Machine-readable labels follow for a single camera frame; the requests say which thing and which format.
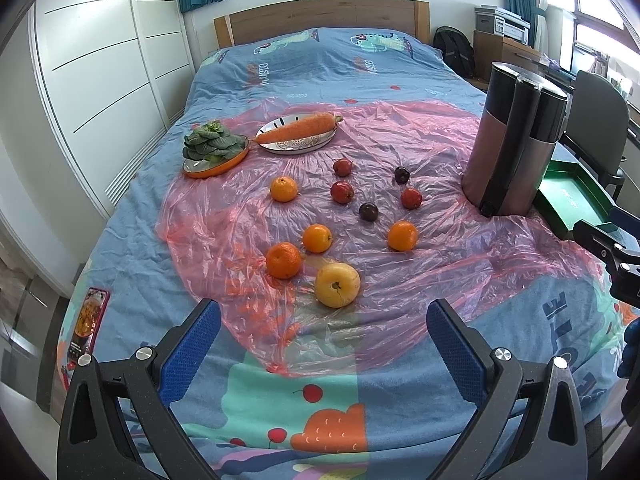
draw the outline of pink plastic sheet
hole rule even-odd
[[[177,272],[197,299],[217,300],[223,322],[264,367],[284,375],[353,373],[387,364],[426,335],[430,301],[446,298],[471,320],[524,290],[537,277],[580,277],[602,282],[602,270],[578,245],[555,238],[531,212],[486,219],[461,189],[479,120],[441,102],[375,103],[359,107],[288,107],[276,99],[223,120],[249,137],[286,114],[326,110],[344,121],[326,147],[300,156],[271,155],[252,146],[247,158],[222,176],[179,176],[162,206],[158,235],[170,248]],[[335,160],[354,161],[347,178],[355,189],[349,205],[331,200]],[[411,173],[422,205],[402,208],[396,166]],[[271,181],[293,177],[300,195],[289,203],[270,198]],[[379,219],[362,221],[358,208],[375,202]],[[418,228],[408,253],[386,245],[401,219]],[[302,249],[310,224],[334,234],[322,256],[305,256],[290,281],[266,273],[267,250],[289,241]],[[357,269],[362,288],[340,310],[314,298],[314,277],[326,261]]]

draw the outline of smartphone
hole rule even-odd
[[[73,371],[82,354],[90,354],[94,350],[95,337],[100,328],[104,310],[109,301],[109,291],[90,287],[82,301],[82,307],[76,319],[76,326],[71,336],[69,350],[66,352],[66,371]]]

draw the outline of silver plate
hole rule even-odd
[[[256,137],[260,137],[261,134],[270,132],[276,128],[284,126],[285,124],[293,123],[310,117],[313,114],[297,114],[297,115],[285,115],[284,117],[278,117],[276,120],[266,123],[258,130]],[[261,146],[271,153],[277,153],[279,155],[301,155],[302,153],[308,153],[326,145],[337,131],[335,127],[330,132],[322,135],[316,135],[313,137],[307,137],[305,139],[286,140],[285,142],[272,142],[271,144],[261,144]]]

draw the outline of orange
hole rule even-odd
[[[302,266],[300,251],[289,242],[275,244],[267,251],[267,272],[274,278],[293,278]]]
[[[290,202],[298,194],[298,184],[290,176],[279,176],[273,179],[270,191],[276,202]]]
[[[410,251],[418,241],[418,229],[411,222],[401,220],[391,226],[386,241],[396,251]]]
[[[302,244],[310,253],[324,253],[331,245],[331,231],[326,225],[313,224],[305,229]]]

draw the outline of blue bedsheet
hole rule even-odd
[[[100,237],[65,317],[60,364],[89,286],[111,291],[94,351],[100,361],[127,358],[140,345],[156,343],[193,309],[194,299],[154,231],[180,171],[182,138],[193,123],[235,116],[273,96],[291,104],[437,99],[478,116],[484,105],[484,94],[448,69],[438,51],[400,32],[319,28],[218,51],[200,67],[184,116],[138,171]],[[562,148],[556,155],[570,156]],[[521,359],[567,356],[588,421],[616,380],[622,332],[632,314],[593,280],[542,276],[471,325],[492,346],[507,346]],[[185,398],[172,404],[225,480],[423,479],[474,409],[458,394],[429,338],[387,366],[308,380],[268,373],[225,328]],[[139,448],[148,451],[134,415],[126,415]],[[347,424],[349,431],[363,420],[366,448],[339,454],[293,449],[292,437],[308,438],[305,431],[318,418],[326,424],[335,418],[336,428]],[[151,453],[143,456],[160,471]]]

